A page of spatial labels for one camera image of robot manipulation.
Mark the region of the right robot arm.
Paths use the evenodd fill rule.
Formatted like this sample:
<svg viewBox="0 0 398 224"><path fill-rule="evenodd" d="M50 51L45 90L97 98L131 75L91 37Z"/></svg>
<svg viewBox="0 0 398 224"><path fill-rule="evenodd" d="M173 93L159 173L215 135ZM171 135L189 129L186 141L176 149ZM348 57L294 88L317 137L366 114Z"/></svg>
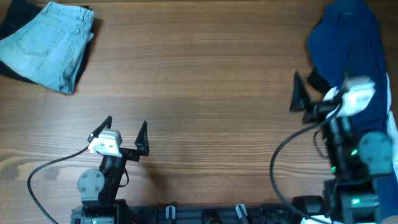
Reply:
<svg viewBox="0 0 398 224"><path fill-rule="evenodd" d="M324 182L322 197L295 197L293 213L325 215L341 223L379 223L377 180L392 174L392 140L384 132L354 128L354 115L364 111L375 94L369 77L347 78L329 100L312 101L298 73L294 75L291 112L303 112L305 124L323 134L334 178Z"/></svg>

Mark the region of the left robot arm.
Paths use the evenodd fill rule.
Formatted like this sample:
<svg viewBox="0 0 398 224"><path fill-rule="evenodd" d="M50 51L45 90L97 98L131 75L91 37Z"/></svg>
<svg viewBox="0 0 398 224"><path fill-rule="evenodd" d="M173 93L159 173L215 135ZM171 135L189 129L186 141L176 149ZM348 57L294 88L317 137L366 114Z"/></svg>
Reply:
<svg viewBox="0 0 398 224"><path fill-rule="evenodd" d="M124 199L117 200L118 190L123 187L121 179L127 174L127 161L138 162L150 152L147 122L143 122L134 142L135 149L121 147L121 133L111 128L112 117L108 116L88 136L88 150L103 156L97 169L84 171L78 179L82 208L72 211L71 223L117 224L136 223L137 218Z"/></svg>

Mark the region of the light blue denim shorts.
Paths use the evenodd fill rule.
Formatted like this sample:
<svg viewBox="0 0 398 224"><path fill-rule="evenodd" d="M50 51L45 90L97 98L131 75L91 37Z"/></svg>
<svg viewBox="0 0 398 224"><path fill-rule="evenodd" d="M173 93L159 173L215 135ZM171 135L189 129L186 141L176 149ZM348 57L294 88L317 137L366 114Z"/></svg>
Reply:
<svg viewBox="0 0 398 224"><path fill-rule="evenodd" d="M95 13L57 2L1 41L1 62L18 75L64 94L75 91Z"/></svg>

